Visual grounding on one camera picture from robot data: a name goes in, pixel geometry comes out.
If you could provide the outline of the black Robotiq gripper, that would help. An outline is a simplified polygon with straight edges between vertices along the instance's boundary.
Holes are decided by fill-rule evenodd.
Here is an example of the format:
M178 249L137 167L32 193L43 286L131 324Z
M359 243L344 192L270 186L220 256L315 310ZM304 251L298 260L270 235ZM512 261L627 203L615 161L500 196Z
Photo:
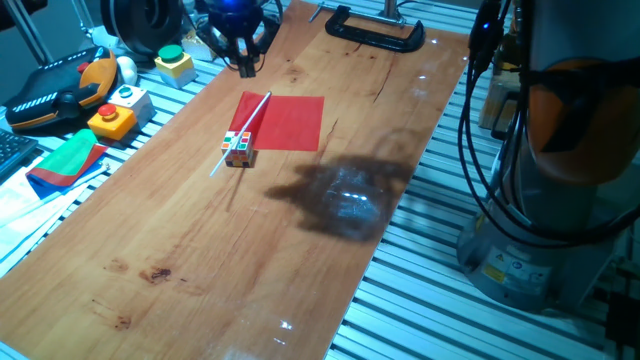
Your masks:
M197 4L206 15L197 25L200 40L241 78L255 77L255 64L280 29L280 14L267 14L263 9L266 1L205 0Z

